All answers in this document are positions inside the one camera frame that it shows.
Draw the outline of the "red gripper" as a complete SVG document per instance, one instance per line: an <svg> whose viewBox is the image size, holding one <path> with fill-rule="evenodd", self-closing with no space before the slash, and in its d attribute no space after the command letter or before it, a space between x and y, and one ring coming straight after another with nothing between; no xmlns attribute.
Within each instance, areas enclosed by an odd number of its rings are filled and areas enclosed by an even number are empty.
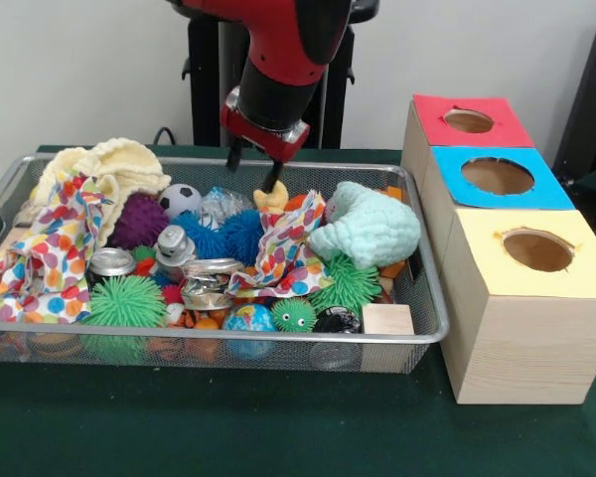
<svg viewBox="0 0 596 477"><path fill-rule="evenodd" d="M242 158L243 139L252 143L273 159L272 167L260 188L263 193L271 193L282 174L282 162L288 162L296 156L308 138L310 126L299 120L287 131L265 129L245 118L238 109L238 100L239 87L235 86L226 96L221 111L221 126L234 136L226 166L230 172L235 172Z"/></svg>

